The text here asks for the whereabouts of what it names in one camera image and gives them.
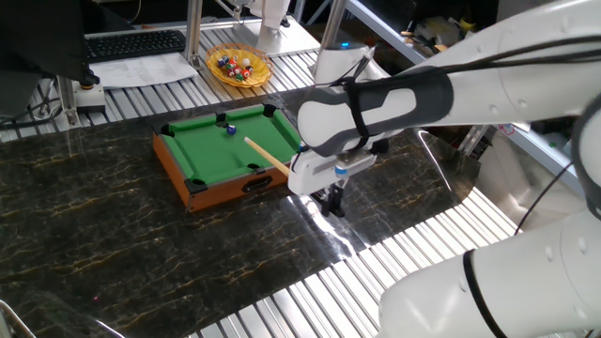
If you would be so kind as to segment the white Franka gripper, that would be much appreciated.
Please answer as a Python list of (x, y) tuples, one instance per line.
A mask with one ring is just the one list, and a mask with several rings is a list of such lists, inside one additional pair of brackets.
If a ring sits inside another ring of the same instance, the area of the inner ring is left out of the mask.
[(348, 180), (369, 169), (376, 159), (376, 155), (363, 149), (353, 154), (329, 157), (307, 150), (292, 158), (287, 186), (297, 195), (307, 195), (325, 188), (321, 199), (321, 213), (343, 218), (346, 214), (342, 207), (344, 188), (334, 183)]

